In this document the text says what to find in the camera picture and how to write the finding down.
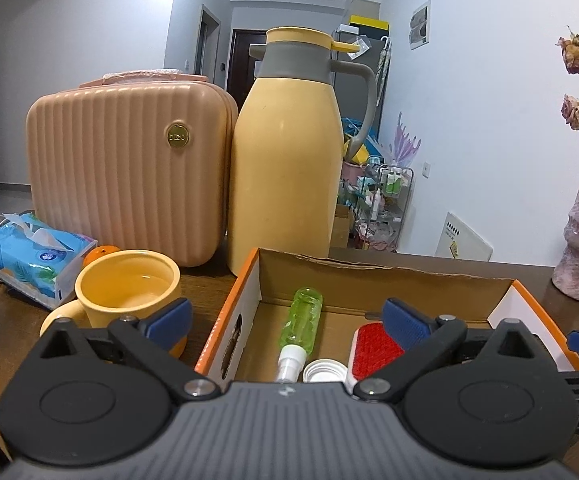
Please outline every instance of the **mug handle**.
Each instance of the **mug handle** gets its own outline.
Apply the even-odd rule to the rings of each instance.
[[[85,308],[82,306],[82,303],[79,300],[74,300],[59,306],[55,310],[52,310],[49,313],[49,316],[45,317],[43,325],[40,327],[39,335],[43,335],[43,332],[47,330],[53,320],[59,317],[71,317],[77,326],[86,326],[88,324],[88,317],[87,313],[85,312]]]

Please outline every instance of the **bottle cap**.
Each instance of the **bottle cap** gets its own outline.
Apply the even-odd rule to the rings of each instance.
[[[317,359],[305,367],[303,383],[345,382],[347,367],[334,359]]]
[[[295,383],[300,376],[300,370],[305,366],[307,352],[298,345],[285,345],[278,357],[277,383]]]

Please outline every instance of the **suitcase logo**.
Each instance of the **suitcase logo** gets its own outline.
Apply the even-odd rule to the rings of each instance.
[[[184,148],[189,142],[189,130],[183,124],[172,124],[167,129],[167,141],[172,148]]]

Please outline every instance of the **cardboard box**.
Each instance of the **cardboard box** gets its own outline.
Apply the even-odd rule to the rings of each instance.
[[[346,248],[352,225],[354,225],[354,213],[352,213],[351,209],[346,205],[338,204],[333,218],[330,247]]]
[[[314,352],[308,361],[346,364],[354,332],[397,297],[429,317],[454,314],[473,327],[496,327],[505,317],[521,319],[538,334],[559,370],[579,370],[579,356],[517,280],[431,274],[320,260],[265,249],[252,251],[205,344],[196,371],[224,387],[231,380],[273,381],[278,339],[295,291],[310,286],[323,295]]]

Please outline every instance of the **yellow thermos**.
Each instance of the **yellow thermos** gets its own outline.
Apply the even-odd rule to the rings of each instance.
[[[266,44],[250,46],[262,65],[232,144],[227,240],[234,274],[256,247],[327,257],[344,155],[331,73],[361,76],[369,90],[345,160],[361,147],[376,110],[372,70],[330,59],[332,50],[358,49],[300,27],[272,28]]]

